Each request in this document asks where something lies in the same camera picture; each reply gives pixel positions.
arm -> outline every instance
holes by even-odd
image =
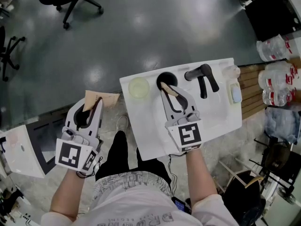
[[[84,182],[84,179],[76,175],[76,171],[68,169],[52,198],[50,212],[63,214],[74,222],[79,212],[79,201]]]
[[[217,191],[200,149],[187,153],[186,164],[189,194],[193,207],[198,201],[210,195],[217,194]]]

white t-shirt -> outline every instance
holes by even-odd
[[[72,222],[55,212],[43,215],[41,226],[238,226],[215,194],[196,203],[192,215],[178,210],[165,180],[146,171],[99,179],[90,211]]]

black hole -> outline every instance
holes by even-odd
[[[176,76],[170,72],[164,72],[158,76],[157,87],[159,90],[161,90],[161,82],[164,82],[166,85],[173,85],[173,86],[178,85],[178,80]]]

round container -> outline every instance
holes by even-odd
[[[157,87],[161,90],[161,82],[164,82],[166,85],[178,85],[178,80],[173,73],[170,72],[163,72],[157,78]]]
[[[128,91],[134,98],[144,98],[150,90],[150,85],[146,79],[137,77],[130,81]]]

shoe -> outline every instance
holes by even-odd
[[[121,130],[125,133],[127,127],[128,127],[128,118],[125,115],[120,116],[116,123],[116,131],[119,132]]]

